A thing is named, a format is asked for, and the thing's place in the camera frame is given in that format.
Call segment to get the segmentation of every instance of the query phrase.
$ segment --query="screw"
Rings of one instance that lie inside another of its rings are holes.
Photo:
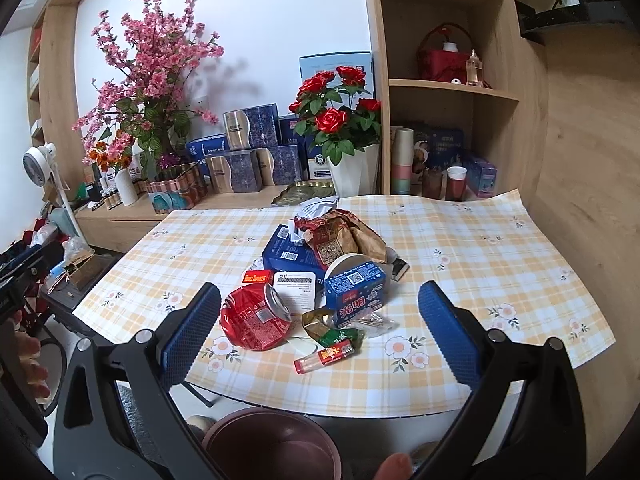
[[[564,343],[557,337],[551,337],[549,338],[549,346],[554,350],[562,350],[564,348]]]
[[[81,352],[84,352],[90,347],[91,347],[91,340],[88,337],[82,338],[80,341],[78,341],[78,344],[76,345],[76,348],[78,348],[78,350]]]
[[[139,343],[147,343],[151,341],[153,334],[154,333],[151,332],[151,330],[141,330],[136,334],[136,341]]]
[[[502,330],[498,330],[497,328],[492,328],[488,332],[489,339],[494,343],[504,343],[507,336],[504,335]]]

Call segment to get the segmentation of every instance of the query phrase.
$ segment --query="white vase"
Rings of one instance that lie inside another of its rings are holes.
[[[120,194],[120,199],[122,200],[122,205],[131,205],[138,200],[138,194],[133,187],[133,182],[131,181],[128,170],[120,170],[116,174],[115,183],[118,193]]]
[[[378,155],[380,145],[367,146],[364,152],[355,151],[354,155],[342,154],[340,164],[335,166],[329,159],[331,178],[335,193],[340,198],[372,194],[378,177]]]

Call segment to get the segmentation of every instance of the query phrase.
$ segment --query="human hand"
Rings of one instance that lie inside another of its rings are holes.
[[[18,324],[21,320],[22,312],[19,310],[14,315],[14,322]],[[46,399],[51,394],[51,390],[44,382],[49,377],[49,372],[36,361],[40,355],[40,341],[24,332],[16,332],[15,340],[18,345],[18,359],[33,397]]]
[[[374,480],[409,480],[413,473],[411,457],[405,453],[396,453],[382,463]]]

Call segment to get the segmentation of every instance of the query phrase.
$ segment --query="plaid tablecloth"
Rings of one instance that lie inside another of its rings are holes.
[[[315,415],[390,417],[455,410],[458,384],[417,309],[420,285],[435,280],[456,305],[512,340],[561,338],[574,367],[614,342],[578,276],[527,215],[517,191],[481,202],[410,196],[340,201],[377,231],[411,269],[380,313],[400,328],[365,340],[362,353],[297,375],[285,344],[267,352],[234,348],[216,325],[187,380],[245,402]],[[75,310],[114,342],[155,329],[204,282],[223,298],[295,208],[176,211],[116,264]]]

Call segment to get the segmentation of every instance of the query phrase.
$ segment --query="white fan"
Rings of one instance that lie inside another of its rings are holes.
[[[80,230],[78,221],[74,216],[74,212],[69,205],[69,200],[66,199],[65,190],[62,187],[62,181],[60,180],[60,174],[58,173],[58,164],[56,163],[56,147],[50,142],[44,146],[38,146],[37,148],[29,148],[27,153],[22,157],[22,164],[24,169],[29,175],[31,181],[39,187],[43,187],[49,177],[53,175],[53,182],[56,185],[58,194],[62,199],[62,203],[65,206],[66,213],[69,215],[69,219],[76,229],[78,236],[82,238],[82,241],[86,243],[86,239]]]

